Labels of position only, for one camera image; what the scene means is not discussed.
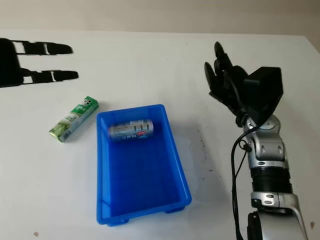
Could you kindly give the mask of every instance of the robotic hand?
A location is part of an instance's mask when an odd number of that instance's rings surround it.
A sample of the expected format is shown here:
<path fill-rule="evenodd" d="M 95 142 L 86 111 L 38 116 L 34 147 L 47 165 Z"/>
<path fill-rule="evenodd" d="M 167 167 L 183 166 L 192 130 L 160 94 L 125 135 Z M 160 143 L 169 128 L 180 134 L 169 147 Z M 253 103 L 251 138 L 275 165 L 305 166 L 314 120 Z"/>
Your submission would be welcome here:
<path fill-rule="evenodd" d="M 236 185 L 242 162 L 235 170 L 235 150 L 239 144 L 248 152 L 253 187 L 251 205 L 257 208 L 248 215 L 248 240 L 307 240 L 298 197 L 290 183 L 285 145 L 279 135 L 280 121 L 273 115 L 283 95 L 281 69 L 263 66 L 247 74 L 240 66 L 232 65 L 219 42 L 215 43 L 214 51 L 214 70 L 209 63 L 204 64 L 209 94 L 226 105 L 236 116 L 237 126 L 244 129 L 231 151 L 236 239 L 243 240 Z"/>

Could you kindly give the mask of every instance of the blue plastic tray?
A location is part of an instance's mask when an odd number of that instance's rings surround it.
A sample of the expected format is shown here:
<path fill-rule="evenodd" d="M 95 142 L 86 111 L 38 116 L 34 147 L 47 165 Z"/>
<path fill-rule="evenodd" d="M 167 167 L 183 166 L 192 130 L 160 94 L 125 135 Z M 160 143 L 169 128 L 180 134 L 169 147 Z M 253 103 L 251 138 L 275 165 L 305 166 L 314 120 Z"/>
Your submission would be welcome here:
<path fill-rule="evenodd" d="M 112 142 L 110 125 L 153 121 L 147 139 Z M 183 210 L 191 194 L 163 105 L 101 112 L 97 125 L 97 203 L 99 224 L 116 226 L 131 218 Z"/>

